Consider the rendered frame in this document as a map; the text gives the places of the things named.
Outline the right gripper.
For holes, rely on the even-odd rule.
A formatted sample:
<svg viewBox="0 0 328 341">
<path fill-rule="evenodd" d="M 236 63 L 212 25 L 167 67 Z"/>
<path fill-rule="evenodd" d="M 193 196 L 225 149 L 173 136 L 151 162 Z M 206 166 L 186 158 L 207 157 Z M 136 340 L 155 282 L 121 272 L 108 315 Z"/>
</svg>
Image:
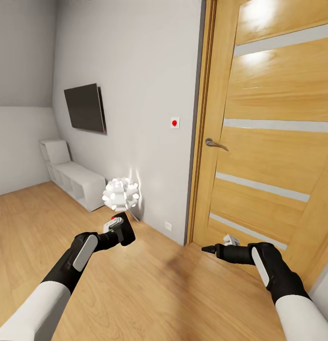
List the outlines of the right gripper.
<svg viewBox="0 0 328 341">
<path fill-rule="evenodd" d="M 217 258 L 227 261 L 228 263 L 233 264 L 242 264 L 239 255 L 238 249 L 240 246 L 225 246 L 223 244 L 217 243 L 215 246 L 207 246 L 203 247 L 201 250 L 209 253 L 213 253 Z"/>
</svg>

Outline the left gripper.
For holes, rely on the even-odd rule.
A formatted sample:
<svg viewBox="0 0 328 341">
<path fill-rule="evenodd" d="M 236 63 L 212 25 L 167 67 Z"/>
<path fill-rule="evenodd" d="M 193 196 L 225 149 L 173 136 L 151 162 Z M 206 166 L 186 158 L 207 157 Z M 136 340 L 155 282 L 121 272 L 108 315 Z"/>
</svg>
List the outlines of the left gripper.
<svg viewBox="0 0 328 341">
<path fill-rule="evenodd" d="M 108 244 L 104 250 L 114 247 L 118 243 L 126 240 L 126 237 L 128 237 L 128 234 L 124 233 L 123 228 L 119 228 L 118 230 L 111 232 L 111 233 L 103 233 L 103 234 L 105 234 L 108 238 Z"/>
</svg>

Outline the digital camera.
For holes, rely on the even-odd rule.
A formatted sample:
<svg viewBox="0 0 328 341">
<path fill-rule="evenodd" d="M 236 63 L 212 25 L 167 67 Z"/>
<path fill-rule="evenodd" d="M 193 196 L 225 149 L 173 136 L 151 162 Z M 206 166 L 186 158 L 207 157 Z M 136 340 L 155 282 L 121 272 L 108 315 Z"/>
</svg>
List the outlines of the digital camera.
<svg viewBox="0 0 328 341">
<path fill-rule="evenodd" d="M 122 246 L 127 246 L 127 245 L 131 244 L 136 239 L 134 232 L 132 230 L 132 227 L 130 225 L 130 222 L 128 220 L 128 217 L 127 217 L 125 212 L 120 212 L 120 213 L 116 214 L 115 216 L 113 216 L 112 218 L 115 218 L 115 217 L 121 217 L 124 220 L 124 222 L 121 225 L 115 227 L 113 230 L 116 231 L 119 228 L 123 228 L 124 233 L 127 233 L 128 237 L 126 237 L 126 240 L 124 240 L 120 244 Z"/>
</svg>

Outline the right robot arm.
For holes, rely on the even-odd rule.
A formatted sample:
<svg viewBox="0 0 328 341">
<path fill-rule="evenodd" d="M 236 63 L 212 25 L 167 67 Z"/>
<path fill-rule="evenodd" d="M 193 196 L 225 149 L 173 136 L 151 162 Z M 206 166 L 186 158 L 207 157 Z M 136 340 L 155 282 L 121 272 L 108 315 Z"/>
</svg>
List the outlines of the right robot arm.
<svg viewBox="0 0 328 341">
<path fill-rule="evenodd" d="M 228 234 L 225 245 L 203 247 L 217 258 L 233 264 L 257 266 L 279 315 L 287 341 L 328 341 L 328 322 L 311 300 L 300 276 L 292 272 L 282 255 L 268 242 L 240 246 L 238 238 Z"/>
</svg>

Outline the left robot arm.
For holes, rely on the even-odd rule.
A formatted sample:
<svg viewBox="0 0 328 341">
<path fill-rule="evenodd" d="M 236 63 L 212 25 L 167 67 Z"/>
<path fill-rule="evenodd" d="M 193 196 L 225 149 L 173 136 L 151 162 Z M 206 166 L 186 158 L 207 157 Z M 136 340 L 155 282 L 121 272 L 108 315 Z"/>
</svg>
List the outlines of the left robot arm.
<svg viewBox="0 0 328 341">
<path fill-rule="evenodd" d="M 124 222 L 115 217 L 103 234 L 84 232 L 75 236 L 63 254 L 24 304 L 0 327 L 0 341 L 51 341 L 65 307 L 91 255 L 126 240 Z"/>
</svg>

